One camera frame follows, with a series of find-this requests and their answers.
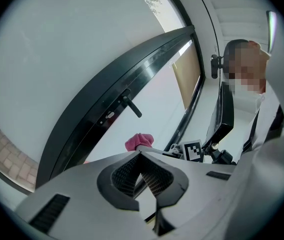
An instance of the paved ground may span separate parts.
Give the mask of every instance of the paved ground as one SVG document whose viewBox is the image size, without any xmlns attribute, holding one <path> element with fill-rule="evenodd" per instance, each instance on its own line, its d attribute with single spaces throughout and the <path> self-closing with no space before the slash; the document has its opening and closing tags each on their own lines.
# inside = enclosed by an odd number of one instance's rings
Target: paved ground
<svg viewBox="0 0 284 240">
<path fill-rule="evenodd" d="M 0 171 L 22 187 L 35 189 L 39 164 L 19 150 L 0 130 Z"/>
</svg>

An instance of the pink towel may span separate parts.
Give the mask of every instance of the pink towel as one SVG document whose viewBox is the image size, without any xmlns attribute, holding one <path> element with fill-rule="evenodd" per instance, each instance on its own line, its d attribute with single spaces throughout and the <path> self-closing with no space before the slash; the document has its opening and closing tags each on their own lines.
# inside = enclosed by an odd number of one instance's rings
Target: pink towel
<svg viewBox="0 0 284 240">
<path fill-rule="evenodd" d="M 125 148 L 127 151 L 136 150 L 136 147 L 138 145 L 143 145 L 152 148 L 153 142 L 154 138 L 151 134 L 137 133 L 125 143 Z"/>
</svg>

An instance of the white shirt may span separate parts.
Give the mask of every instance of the white shirt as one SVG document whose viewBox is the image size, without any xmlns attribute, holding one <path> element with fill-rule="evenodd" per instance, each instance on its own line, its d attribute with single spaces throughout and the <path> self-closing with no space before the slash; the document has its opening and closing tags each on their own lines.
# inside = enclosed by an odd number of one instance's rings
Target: white shirt
<svg viewBox="0 0 284 240">
<path fill-rule="evenodd" d="M 276 118 L 280 102 L 274 93 L 272 87 L 266 82 L 265 93 L 256 101 L 258 117 L 256 122 L 255 133 L 252 139 L 252 150 L 258 150 L 266 140 L 269 129 Z M 249 139 L 252 129 L 253 120 L 250 122 L 246 133 L 244 134 L 243 145 Z M 242 149 L 239 151 L 235 162 L 240 159 Z"/>
</svg>

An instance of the black mesh vent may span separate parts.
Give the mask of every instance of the black mesh vent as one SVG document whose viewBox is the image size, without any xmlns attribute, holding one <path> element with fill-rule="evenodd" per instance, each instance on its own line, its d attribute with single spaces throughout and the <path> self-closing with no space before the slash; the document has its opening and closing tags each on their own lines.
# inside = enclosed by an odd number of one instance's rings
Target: black mesh vent
<svg viewBox="0 0 284 240">
<path fill-rule="evenodd" d="M 54 222 L 57 220 L 69 197 L 56 194 L 47 205 L 31 220 L 30 225 L 37 230 L 47 234 Z"/>
<path fill-rule="evenodd" d="M 119 191 L 133 197 L 140 173 L 155 197 L 170 186 L 174 180 L 172 173 L 145 156 L 137 155 L 112 173 L 112 182 Z"/>
</svg>

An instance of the black door handle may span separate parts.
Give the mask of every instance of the black door handle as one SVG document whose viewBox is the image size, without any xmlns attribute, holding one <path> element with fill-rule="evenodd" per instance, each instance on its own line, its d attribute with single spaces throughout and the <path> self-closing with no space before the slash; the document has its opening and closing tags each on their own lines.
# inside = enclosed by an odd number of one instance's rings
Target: black door handle
<svg viewBox="0 0 284 240">
<path fill-rule="evenodd" d="M 134 105 L 132 100 L 130 100 L 127 96 L 122 96 L 122 99 L 123 99 L 123 102 L 127 104 L 133 110 L 133 112 L 137 115 L 138 118 L 142 117 L 141 111 L 137 108 L 136 105 Z"/>
</svg>

